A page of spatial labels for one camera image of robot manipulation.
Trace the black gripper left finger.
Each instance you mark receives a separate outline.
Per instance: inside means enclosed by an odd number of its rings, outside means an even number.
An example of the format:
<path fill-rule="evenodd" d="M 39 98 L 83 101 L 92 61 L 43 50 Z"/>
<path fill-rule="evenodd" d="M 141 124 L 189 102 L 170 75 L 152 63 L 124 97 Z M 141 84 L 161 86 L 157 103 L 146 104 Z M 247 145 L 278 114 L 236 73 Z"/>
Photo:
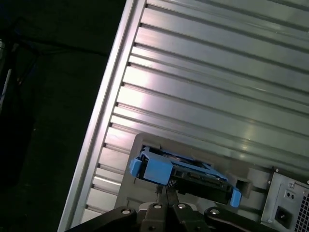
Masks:
<path fill-rule="evenodd" d="M 70 229 L 71 232 L 164 232 L 168 205 L 163 201 L 163 186 L 156 187 L 156 202 L 138 211 L 118 207 Z"/>

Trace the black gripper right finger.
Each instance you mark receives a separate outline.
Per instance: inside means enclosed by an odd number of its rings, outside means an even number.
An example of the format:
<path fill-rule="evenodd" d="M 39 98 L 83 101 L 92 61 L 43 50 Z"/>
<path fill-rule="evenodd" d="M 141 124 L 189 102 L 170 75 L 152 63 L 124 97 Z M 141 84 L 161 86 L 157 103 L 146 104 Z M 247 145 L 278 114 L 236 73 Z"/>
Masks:
<path fill-rule="evenodd" d="M 170 208 L 171 227 L 179 232 L 271 232 L 272 228 L 213 206 L 200 213 L 187 203 L 181 203 L 173 187 L 166 187 L 166 199 Z"/>

